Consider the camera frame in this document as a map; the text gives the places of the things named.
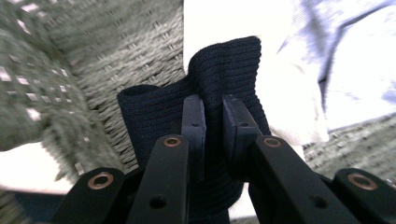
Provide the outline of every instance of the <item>sock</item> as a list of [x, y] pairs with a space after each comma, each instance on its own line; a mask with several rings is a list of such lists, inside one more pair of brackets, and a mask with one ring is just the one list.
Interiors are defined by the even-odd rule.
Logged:
[[199, 94], [203, 99], [205, 180], [190, 184], [190, 223], [219, 223], [219, 216], [228, 216], [225, 211], [241, 194], [242, 183], [228, 176], [222, 152], [222, 95], [241, 99], [262, 133], [270, 134], [255, 94], [260, 57], [260, 40], [254, 36], [212, 45], [192, 57], [189, 74], [180, 81], [163, 88], [135, 86], [118, 95], [139, 165], [147, 164], [157, 138], [169, 134], [171, 123], [181, 120], [184, 98]]

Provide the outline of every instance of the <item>black fabric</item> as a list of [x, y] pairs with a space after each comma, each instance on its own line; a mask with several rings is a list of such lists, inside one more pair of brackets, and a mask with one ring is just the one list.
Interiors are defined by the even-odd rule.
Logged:
[[172, 123], [181, 120], [184, 98], [199, 94], [203, 99], [207, 126], [205, 180], [190, 186], [191, 223], [218, 223], [212, 217], [224, 214], [242, 191], [242, 184], [227, 175], [222, 155], [222, 95], [240, 98], [262, 133], [270, 134], [254, 90], [260, 57], [260, 39], [254, 36], [216, 44], [192, 57], [189, 74], [180, 81], [163, 88], [136, 86], [118, 95], [139, 165], [147, 164], [156, 139], [169, 134]]

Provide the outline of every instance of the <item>dark cloth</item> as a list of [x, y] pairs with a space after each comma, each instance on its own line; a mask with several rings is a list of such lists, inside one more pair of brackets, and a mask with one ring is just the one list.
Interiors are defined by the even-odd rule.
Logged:
[[203, 99], [207, 128], [205, 180], [190, 184], [190, 223], [220, 223], [216, 216], [225, 214], [242, 191], [242, 183], [233, 182], [227, 175], [223, 159], [222, 95], [233, 94], [241, 99], [262, 133], [270, 134], [255, 94], [260, 57], [260, 40], [254, 36], [216, 44], [192, 57], [189, 73], [180, 81], [163, 88], [135, 86], [118, 95], [139, 165], [148, 163], [157, 138], [169, 134], [171, 124], [181, 120], [184, 98], [199, 94]]

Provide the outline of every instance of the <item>fabric fold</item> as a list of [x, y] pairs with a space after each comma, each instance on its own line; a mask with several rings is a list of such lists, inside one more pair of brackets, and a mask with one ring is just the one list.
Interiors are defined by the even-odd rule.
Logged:
[[210, 218], [227, 210], [240, 196], [242, 184], [227, 175], [222, 154], [222, 95], [241, 99], [263, 134], [270, 134], [255, 81], [261, 43], [255, 36], [209, 46], [191, 59], [189, 74], [159, 88], [136, 86], [118, 95], [120, 109], [139, 165], [146, 165], [157, 138], [169, 134], [182, 117], [183, 101], [199, 94], [206, 122], [205, 180], [191, 184], [190, 221]]

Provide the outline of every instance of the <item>clothing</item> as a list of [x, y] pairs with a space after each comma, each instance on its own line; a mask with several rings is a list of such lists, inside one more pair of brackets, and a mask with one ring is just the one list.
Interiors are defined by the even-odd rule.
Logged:
[[181, 119], [183, 100], [199, 94], [205, 106], [205, 180], [191, 184], [190, 218], [210, 218], [224, 212], [240, 196], [242, 184], [226, 173], [222, 152], [222, 95], [233, 94], [247, 106], [263, 134], [270, 134], [262, 105], [255, 94], [260, 40], [251, 36], [200, 50], [189, 73], [164, 88], [132, 87], [118, 95], [120, 109], [139, 165], [147, 164], [157, 138]]

